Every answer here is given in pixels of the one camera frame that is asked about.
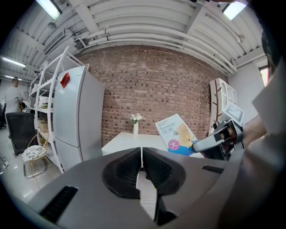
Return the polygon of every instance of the white cabinet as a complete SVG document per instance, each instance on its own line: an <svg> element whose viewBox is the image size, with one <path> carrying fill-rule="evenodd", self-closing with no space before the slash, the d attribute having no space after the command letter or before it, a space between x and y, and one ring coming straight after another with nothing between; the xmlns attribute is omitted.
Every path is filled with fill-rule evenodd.
<svg viewBox="0 0 286 229"><path fill-rule="evenodd" d="M212 133L212 126L214 122L217 121L217 116L220 115L222 110L227 106L227 103L232 102L237 105L236 91L225 81L217 78L210 82L210 100L210 133Z"/></svg>

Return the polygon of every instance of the floor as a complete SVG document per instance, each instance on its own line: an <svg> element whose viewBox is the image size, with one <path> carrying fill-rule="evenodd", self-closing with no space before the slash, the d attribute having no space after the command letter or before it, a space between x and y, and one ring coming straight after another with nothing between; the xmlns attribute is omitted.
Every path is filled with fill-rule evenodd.
<svg viewBox="0 0 286 229"><path fill-rule="evenodd" d="M39 186L35 178L26 179L24 177L21 156L15 156L11 140L8 136L8 129L0 129L0 157L6 157L6 161L9 163L7 168L0 173L0 180L9 194L28 203L39 191L39 186L43 188L61 173L56 166L52 168L51 165L47 163L47 170L37 176Z"/></svg>
<svg viewBox="0 0 286 229"><path fill-rule="evenodd" d="M0 157L6 158L9 165L0 172L0 180L6 187L9 194L21 199L24 203L28 203L32 197L53 179L61 173L56 166L51 167L47 164L47 170L35 178L26 179L24 177L23 162L21 156L15 156L11 140L8 138L8 129L0 129ZM147 214L154 219L157 190L150 180L146 179L146 173L140 171L137 179L137 188L140 190L140 204Z"/></svg>

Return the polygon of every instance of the refrigerator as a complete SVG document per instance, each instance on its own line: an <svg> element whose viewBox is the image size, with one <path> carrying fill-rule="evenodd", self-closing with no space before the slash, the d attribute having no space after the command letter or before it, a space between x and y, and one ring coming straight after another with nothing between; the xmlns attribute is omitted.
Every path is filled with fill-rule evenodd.
<svg viewBox="0 0 286 229"><path fill-rule="evenodd" d="M70 80L60 84L66 73ZM53 127L56 151L64 171L101 157L101 118L105 86L85 66L59 75L54 96Z"/></svg>

